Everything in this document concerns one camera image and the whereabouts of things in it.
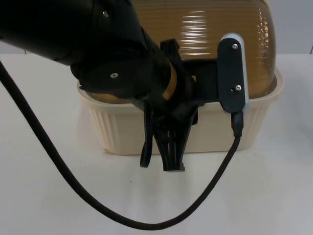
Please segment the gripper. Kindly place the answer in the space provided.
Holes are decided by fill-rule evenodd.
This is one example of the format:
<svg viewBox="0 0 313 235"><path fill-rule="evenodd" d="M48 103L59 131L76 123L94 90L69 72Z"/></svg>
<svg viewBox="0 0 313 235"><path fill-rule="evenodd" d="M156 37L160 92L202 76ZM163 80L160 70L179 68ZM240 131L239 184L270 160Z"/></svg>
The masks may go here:
<svg viewBox="0 0 313 235"><path fill-rule="evenodd" d="M149 41L152 65L147 68L147 92L132 98L144 111L145 142L140 166L150 164L153 136L160 152L163 170L183 172L183 155L198 107L218 100L217 65L214 59L182 60L175 39L158 46Z"/></svg>

